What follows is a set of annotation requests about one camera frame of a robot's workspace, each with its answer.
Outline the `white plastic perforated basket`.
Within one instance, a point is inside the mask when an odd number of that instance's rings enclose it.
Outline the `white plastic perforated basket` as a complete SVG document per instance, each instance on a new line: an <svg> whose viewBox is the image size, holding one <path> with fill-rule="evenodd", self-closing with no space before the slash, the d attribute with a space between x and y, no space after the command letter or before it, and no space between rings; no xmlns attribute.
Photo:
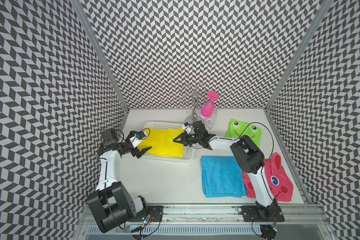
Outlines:
<svg viewBox="0 0 360 240"><path fill-rule="evenodd" d="M151 148L144 157L171 162L187 162L193 157L193 148L174 142L174 138L184 132L183 123L150 121L144 129L149 136L138 145L138 149Z"/></svg>

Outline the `yellow raincoat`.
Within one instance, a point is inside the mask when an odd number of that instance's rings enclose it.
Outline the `yellow raincoat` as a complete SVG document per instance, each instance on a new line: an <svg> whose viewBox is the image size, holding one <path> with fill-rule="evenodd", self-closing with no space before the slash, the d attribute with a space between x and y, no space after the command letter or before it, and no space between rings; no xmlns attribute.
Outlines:
<svg viewBox="0 0 360 240"><path fill-rule="evenodd" d="M138 145L140 150L152 147L148 151L148 154L162 157L183 157L184 146L173 142L173 139L184 132L183 129L148 129L149 130L145 130L145 132L149 133L149 136Z"/></svg>

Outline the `blue towel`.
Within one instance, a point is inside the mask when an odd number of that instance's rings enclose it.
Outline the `blue towel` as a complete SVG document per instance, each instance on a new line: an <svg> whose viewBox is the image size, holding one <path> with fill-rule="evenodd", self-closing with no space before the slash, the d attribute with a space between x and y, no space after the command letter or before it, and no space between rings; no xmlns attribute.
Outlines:
<svg viewBox="0 0 360 240"><path fill-rule="evenodd" d="M247 196L242 170L233 156L202 156L202 188L207 198Z"/></svg>

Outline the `green frog raincoat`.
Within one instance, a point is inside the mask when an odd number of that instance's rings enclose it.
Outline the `green frog raincoat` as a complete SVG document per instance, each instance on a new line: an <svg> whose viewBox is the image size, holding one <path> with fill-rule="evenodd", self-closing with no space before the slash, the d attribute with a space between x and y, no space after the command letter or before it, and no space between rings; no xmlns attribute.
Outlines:
<svg viewBox="0 0 360 240"><path fill-rule="evenodd" d="M240 136L249 136L257 147L260 147L260 139L262 135L262 129L254 125L250 125L247 122L240 122L235 119L231 119L226 134L227 138L236 139Z"/></svg>

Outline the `pink cartoon raincoat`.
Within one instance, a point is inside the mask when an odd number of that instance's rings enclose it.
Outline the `pink cartoon raincoat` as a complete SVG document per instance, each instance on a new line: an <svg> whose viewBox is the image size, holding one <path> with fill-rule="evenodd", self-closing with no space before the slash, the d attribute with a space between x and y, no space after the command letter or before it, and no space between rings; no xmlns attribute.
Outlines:
<svg viewBox="0 0 360 240"><path fill-rule="evenodd" d="M264 159L266 180L271 193L278 202L291 202L294 185L282 166L282 157L279 153L272 154L271 159Z"/></svg>

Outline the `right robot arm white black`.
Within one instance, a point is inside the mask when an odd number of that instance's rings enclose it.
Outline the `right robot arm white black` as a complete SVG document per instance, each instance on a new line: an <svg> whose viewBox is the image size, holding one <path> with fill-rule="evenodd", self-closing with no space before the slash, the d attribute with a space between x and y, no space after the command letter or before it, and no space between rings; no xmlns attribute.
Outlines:
<svg viewBox="0 0 360 240"><path fill-rule="evenodd" d="M202 121L185 123L184 132L173 142L185 147L200 145L208 150L221 150L234 155L242 171L248 174L256 194L256 207L260 220L271 220L280 212L279 204L266 180L264 167L265 155L255 144L253 138L241 133L236 138L220 137L210 134Z"/></svg>

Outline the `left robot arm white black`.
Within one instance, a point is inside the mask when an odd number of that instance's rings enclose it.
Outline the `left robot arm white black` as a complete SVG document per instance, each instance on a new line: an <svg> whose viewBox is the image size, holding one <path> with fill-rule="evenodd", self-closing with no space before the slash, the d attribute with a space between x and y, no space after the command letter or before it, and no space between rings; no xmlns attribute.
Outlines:
<svg viewBox="0 0 360 240"><path fill-rule="evenodd" d="M148 205L142 196L132 198L120 180L122 156L130 153L141 158L151 147L140 150L138 145L150 134L150 130L131 131L124 139L117 130L102 132L103 142L98 150L101 172L96 190L87 197L88 207L102 233L122 227L130 221L142 221L147 225L152 219Z"/></svg>

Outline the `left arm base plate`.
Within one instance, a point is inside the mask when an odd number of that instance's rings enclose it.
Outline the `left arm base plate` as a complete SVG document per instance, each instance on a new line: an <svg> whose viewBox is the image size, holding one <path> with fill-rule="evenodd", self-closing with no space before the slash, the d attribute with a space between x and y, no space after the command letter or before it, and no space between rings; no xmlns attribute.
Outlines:
<svg viewBox="0 0 360 240"><path fill-rule="evenodd" d="M131 222L142 223L149 217L149 215L151 215L152 222L161 222L163 219L163 210L163 206L144 207L141 211L137 213L136 217L133 218Z"/></svg>

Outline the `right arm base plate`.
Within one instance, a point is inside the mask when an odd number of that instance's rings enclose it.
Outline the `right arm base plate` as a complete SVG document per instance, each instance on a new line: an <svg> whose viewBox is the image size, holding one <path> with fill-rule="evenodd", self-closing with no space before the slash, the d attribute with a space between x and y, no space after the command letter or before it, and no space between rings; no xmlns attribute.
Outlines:
<svg viewBox="0 0 360 240"><path fill-rule="evenodd" d="M285 217L281 208L274 217L261 217L259 215L258 208L254 205L249 206L240 206L237 208L239 214L241 214L246 223L249 222L266 222L266 223L283 223L285 222Z"/></svg>

